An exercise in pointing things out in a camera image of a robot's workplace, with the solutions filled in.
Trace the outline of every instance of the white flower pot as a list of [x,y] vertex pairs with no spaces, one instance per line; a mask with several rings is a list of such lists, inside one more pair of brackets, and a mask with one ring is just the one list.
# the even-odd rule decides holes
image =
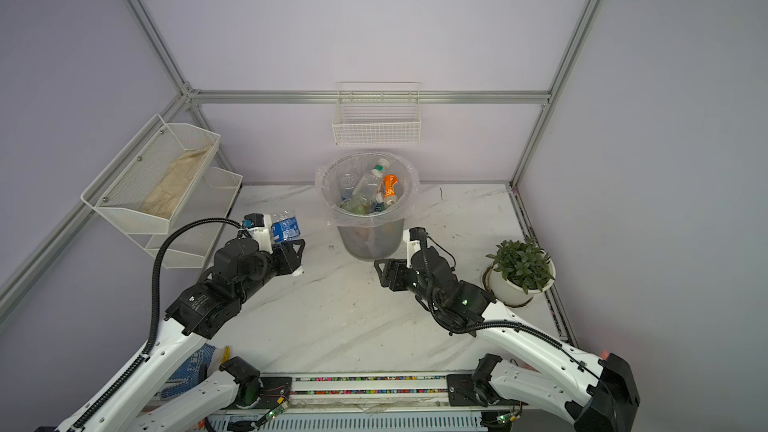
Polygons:
[[488,286],[498,300],[504,302],[506,305],[511,305],[514,307],[517,305],[523,305],[533,296],[545,292],[552,286],[552,284],[554,284],[554,262],[552,262],[552,260],[549,261],[549,273],[552,274],[553,278],[551,278],[549,282],[547,282],[547,284],[542,287],[543,290],[540,291],[537,288],[529,289],[528,293],[526,294],[523,292],[522,288],[511,283],[510,281],[504,280],[501,272],[496,272],[493,270],[493,268],[491,268],[491,270],[488,272]]

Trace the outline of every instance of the gray trash can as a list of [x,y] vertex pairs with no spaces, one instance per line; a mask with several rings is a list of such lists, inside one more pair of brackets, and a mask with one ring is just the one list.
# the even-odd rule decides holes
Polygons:
[[[369,216],[342,210],[340,178],[349,173],[362,177],[376,166],[380,158],[389,161],[386,175],[397,176],[397,203],[384,212]],[[315,186],[324,201],[328,224],[338,227],[344,247],[353,257],[373,261],[397,250],[402,241],[406,217],[413,212],[418,196],[418,173],[410,162],[387,152],[362,152],[318,170]]]

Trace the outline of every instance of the white marble table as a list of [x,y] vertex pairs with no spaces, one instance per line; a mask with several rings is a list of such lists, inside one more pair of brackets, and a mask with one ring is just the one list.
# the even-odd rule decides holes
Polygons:
[[[306,240],[297,278],[277,277],[225,324],[212,344],[229,345],[266,373],[472,370],[486,353],[505,350],[469,335],[449,337],[410,292],[379,285],[372,262],[350,256],[336,227],[322,221],[313,186],[245,186],[230,216],[293,209]],[[406,228],[425,227],[456,256],[456,275],[480,284],[502,240],[522,239],[503,184],[422,185]],[[234,236],[224,230],[220,243]],[[405,258],[405,247],[392,255]],[[518,309],[525,320],[557,337],[546,299]]]

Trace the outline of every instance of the white wall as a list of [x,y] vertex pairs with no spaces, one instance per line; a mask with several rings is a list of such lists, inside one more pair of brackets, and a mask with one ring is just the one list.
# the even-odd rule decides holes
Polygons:
[[585,0],[146,0],[198,89],[548,90]]
[[[121,0],[0,0],[0,37],[2,283],[175,91]],[[0,429],[58,425],[139,349],[151,265],[91,219],[0,335]]]
[[766,429],[766,4],[607,0],[522,181],[578,339],[629,360],[641,424]]
[[[509,180],[540,106],[422,106],[422,142],[377,146],[400,154],[421,180]],[[207,104],[211,127],[244,182],[312,182],[319,166],[359,148],[337,146],[334,105]]]

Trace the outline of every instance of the potted plant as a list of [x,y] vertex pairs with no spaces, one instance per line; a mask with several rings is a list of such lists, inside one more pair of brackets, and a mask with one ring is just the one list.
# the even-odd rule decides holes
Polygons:
[[506,305],[524,305],[549,289],[554,283],[554,264],[549,254],[535,245],[532,238],[524,242],[505,240],[496,245],[487,270],[488,286],[496,298]]

